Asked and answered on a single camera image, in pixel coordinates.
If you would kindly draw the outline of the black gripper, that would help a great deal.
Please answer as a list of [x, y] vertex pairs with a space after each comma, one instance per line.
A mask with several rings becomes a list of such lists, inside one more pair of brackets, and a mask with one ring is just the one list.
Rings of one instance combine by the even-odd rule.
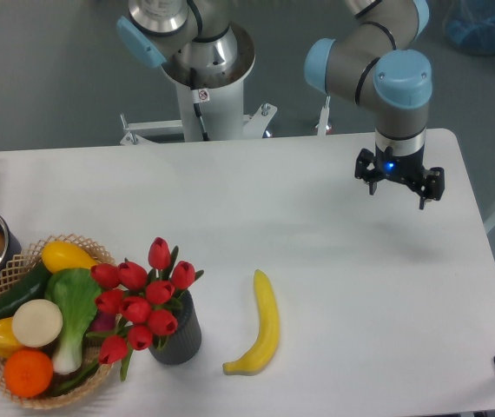
[[410, 184], [410, 190], [419, 196], [419, 209], [430, 201], [439, 201], [445, 191], [445, 170], [441, 167], [425, 169], [425, 148], [407, 156], [386, 154], [375, 146], [374, 154], [362, 149], [356, 158], [354, 177], [368, 186], [369, 195], [374, 195], [382, 180]]

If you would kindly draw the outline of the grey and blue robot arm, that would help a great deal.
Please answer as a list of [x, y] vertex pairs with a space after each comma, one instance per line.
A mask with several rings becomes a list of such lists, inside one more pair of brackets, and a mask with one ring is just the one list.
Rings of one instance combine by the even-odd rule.
[[[305, 58], [308, 85], [375, 115], [375, 147], [360, 151], [354, 175], [375, 189], [388, 180], [421, 202], [445, 189], [442, 168], [426, 168], [426, 124], [432, 94], [428, 59], [410, 49], [425, 28], [424, 1], [351, 1], [357, 28], [343, 41], [323, 38]], [[244, 80], [254, 66], [251, 36], [229, 15], [225, 1], [131, 1], [116, 30], [145, 66], [174, 83], [183, 134], [189, 142], [248, 136]]]

